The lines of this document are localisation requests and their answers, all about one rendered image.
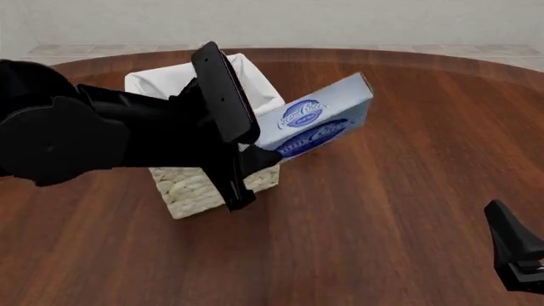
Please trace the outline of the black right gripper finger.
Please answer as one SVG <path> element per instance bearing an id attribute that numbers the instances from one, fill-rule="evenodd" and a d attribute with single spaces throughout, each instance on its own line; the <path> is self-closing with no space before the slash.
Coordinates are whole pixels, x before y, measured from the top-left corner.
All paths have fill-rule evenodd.
<path id="1" fill-rule="evenodd" d="M 523 226 L 502 201 L 491 201 L 484 214 L 492 235 L 511 256 L 544 256 L 544 240 Z"/>

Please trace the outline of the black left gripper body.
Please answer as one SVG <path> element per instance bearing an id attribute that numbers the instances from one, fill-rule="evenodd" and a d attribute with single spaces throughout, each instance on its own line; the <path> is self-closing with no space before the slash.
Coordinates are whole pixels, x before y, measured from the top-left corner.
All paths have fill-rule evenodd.
<path id="1" fill-rule="evenodd" d="M 254 192 L 245 186 L 241 153 L 236 144 L 213 144 L 205 157 L 203 170 L 231 213 L 255 201 Z"/>

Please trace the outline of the woven basket with white lining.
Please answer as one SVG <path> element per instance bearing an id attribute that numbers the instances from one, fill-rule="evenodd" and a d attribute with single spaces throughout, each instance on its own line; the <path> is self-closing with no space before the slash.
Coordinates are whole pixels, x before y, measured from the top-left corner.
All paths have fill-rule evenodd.
<path id="1" fill-rule="evenodd" d="M 266 76 L 242 53 L 227 56 L 246 92 L 256 116 L 262 116 L 285 104 Z M 124 91 L 157 99 L 179 94 L 196 76 L 191 63 L 170 65 L 128 73 Z M 224 204 L 212 181 L 200 168 L 151 167 L 156 188 L 175 219 L 186 218 Z"/>

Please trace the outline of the blue cream cheese box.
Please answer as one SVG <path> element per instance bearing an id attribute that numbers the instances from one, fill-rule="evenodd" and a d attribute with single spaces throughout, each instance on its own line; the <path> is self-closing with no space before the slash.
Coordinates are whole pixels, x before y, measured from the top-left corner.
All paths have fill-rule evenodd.
<path id="1" fill-rule="evenodd" d="M 362 126 L 372 98 L 365 77 L 354 73 L 259 116 L 255 145 L 291 160 Z"/>

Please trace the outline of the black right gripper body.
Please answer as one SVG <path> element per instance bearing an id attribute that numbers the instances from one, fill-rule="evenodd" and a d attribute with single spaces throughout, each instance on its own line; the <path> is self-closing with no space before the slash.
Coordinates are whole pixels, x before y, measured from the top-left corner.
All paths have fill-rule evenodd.
<path id="1" fill-rule="evenodd" d="M 544 264 L 540 259 L 494 256 L 494 269 L 510 292 L 544 292 Z"/>

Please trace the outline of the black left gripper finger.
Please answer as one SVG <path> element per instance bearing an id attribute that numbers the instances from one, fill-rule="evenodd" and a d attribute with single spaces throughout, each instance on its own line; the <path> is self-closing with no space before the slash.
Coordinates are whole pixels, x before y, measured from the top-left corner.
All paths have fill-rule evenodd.
<path id="1" fill-rule="evenodd" d="M 282 155 L 275 150 L 264 150 L 251 144 L 241 153 L 241 175 L 247 178 L 254 173 L 268 167 L 277 165 L 282 160 Z"/>

